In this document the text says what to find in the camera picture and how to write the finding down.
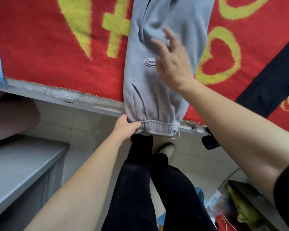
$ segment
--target hand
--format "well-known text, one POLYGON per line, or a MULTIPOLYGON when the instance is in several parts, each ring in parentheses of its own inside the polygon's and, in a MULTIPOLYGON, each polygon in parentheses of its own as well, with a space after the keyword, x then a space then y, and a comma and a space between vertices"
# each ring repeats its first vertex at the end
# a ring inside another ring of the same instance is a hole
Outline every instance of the hand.
POLYGON ((131 135, 140 127, 141 122, 128 123, 126 114, 123 114, 116 121, 111 136, 118 139, 120 143, 122 143, 124 140, 131 137, 131 135))
POLYGON ((177 91, 182 85, 193 79, 193 74, 189 57, 179 38, 168 27, 163 27, 163 31, 166 38, 170 40, 170 50, 164 42, 151 39, 159 52, 156 69, 160 79, 172 90, 177 91))

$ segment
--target leg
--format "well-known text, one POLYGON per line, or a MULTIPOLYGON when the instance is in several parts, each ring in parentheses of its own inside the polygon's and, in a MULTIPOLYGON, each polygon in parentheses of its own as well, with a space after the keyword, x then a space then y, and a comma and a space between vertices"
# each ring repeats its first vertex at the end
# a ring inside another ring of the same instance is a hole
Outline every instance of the leg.
POLYGON ((158 230, 150 194, 152 136, 133 135, 102 231, 158 230))
POLYGON ((164 230, 216 230, 190 180, 168 165, 167 155, 153 155, 151 178, 166 208, 164 230))

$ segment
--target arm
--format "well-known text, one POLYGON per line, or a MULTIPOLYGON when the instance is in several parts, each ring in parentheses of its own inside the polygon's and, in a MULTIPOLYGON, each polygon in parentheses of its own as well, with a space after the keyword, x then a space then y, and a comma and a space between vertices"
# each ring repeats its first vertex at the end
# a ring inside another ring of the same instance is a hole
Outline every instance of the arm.
POLYGON ((160 78, 199 113, 219 144, 274 204, 276 179, 289 165, 289 132, 193 78, 184 47, 169 29, 170 50, 157 39, 160 78))
POLYGON ((92 231, 100 218, 121 143, 141 126, 124 114, 111 135, 54 194, 25 231, 92 231))

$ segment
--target sweatpants cuff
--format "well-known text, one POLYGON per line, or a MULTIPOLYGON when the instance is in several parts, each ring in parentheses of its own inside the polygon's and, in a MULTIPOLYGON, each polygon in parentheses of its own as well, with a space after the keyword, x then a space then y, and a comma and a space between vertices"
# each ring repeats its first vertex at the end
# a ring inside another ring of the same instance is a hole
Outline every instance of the sweatpants cuff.
POLYGON ((175 130, 178 130, 180 123, 164 123, 154 120, 146 120, 141 122, 141 127, 135 132, 138 134, 146 131, 153 135, 174 136, 175 130))

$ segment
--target drawstring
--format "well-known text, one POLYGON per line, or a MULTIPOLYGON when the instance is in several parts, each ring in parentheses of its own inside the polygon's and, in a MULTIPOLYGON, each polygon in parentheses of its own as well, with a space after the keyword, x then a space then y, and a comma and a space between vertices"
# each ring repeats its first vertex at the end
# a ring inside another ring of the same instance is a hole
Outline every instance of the drawstring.
POLYGON ((178 130, 173 130, 173 132, 174 132, 174 135, 171 137, 172 140, 177 140, 178 138, 180 138, 180 131, 178 131, 178 130))

